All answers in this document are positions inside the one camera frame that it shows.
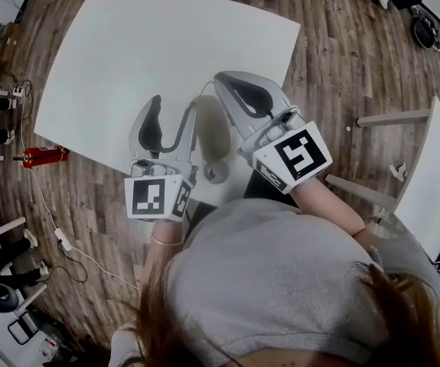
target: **bracelet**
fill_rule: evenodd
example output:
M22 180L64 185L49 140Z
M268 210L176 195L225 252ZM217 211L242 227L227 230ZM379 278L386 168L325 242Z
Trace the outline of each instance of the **bracelet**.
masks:
M157 242L159 245L162 245L162 246L170 246L170 247L172 247L172 246L182 246L182 244L183 244L183 242L182 241L180 241L180 242L171 242L171 243L167 243L167 242L161 242L161 241L159 241L158 239L156 239L154 236L153 236L153 232L152 232L152 239L155 241L155 242Z

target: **red fire extinguisher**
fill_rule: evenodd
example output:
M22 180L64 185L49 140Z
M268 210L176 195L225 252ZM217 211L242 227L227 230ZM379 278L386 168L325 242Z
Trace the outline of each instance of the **red fire extinguisher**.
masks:
M35 147L26 148L22 156L13 157L15 161L22 161L25 168L33 168L42 164L58 163L68 159L68 151L65 147Z

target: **table leg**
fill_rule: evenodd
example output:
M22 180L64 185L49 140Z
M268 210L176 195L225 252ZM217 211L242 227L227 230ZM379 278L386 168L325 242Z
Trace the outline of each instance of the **table leg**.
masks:
M369 201L370 203L381 206L382 208L393 212L393 208L396 204L396 199L394 197L387 196L384 193L376 192L369 187L364 187L354 182L348 180L343 180L342 178L335 177L332 174L327 175L325 180L338 187L339 189L345 190L346 192L352 193L354 196L358 196L361 199Z
M21 315L26 311L26 308L33 303L34 299L40 296L44 290L46 290L48 286L46 284L40 285L36 291L28 298L24 299L21 304L19 304L18 309L14 312L17 318L20 318Z
M12 220L11 222L4 224L3 226L0 226L0 235L24 223L26 223L25 217L20 217L19 219Z
M378 221L378 224L380 226L382 226L384 229L388 230L389 232L391 232L392 234L395 234L396 236L400 236L400 237L405 237L406 236L406 231L399 229L397 226L395 226L394 224L386 221L385 219L380 219Z
M401 124L418 124L427 122L431 109L412 110L410 112L397 112L382 115L372 115L370 117L362 117L357 120L357 124L363 128L367 126L379 125L401 125Z

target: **white table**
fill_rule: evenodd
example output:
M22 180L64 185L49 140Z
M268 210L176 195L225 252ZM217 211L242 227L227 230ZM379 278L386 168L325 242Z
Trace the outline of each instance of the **white table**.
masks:
M431 260L440 252L440 101L430 109L398 112L357 120L361 127L426 123L424 138L403 189L397 198L328 175L326 181L380 205L393 213L413 234Z
M215 73L243 70L282 85L298 30L229 0L86 0L51 68L34 132L129 174L128 133L153 96L162 97L167 147ZM214 94L211 85L204 94ZM230 132L229 178L213 185L199 170L194 199L220 205L245 192L252 170L236 155L236 129ZM191 160L204 166L199 146Z

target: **electrical outlet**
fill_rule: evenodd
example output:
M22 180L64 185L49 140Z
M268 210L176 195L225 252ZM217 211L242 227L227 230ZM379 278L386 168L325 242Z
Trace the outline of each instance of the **electrical outlet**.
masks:
M58 241L61 241L61 245L66 252L69 252L72 249L72 244L68 240L67 236L63 232L62 229L55 229L54 234L57 236Z
M24 87L19 86L15 88L12 92L12 95L21 98L22 96L24 96Z

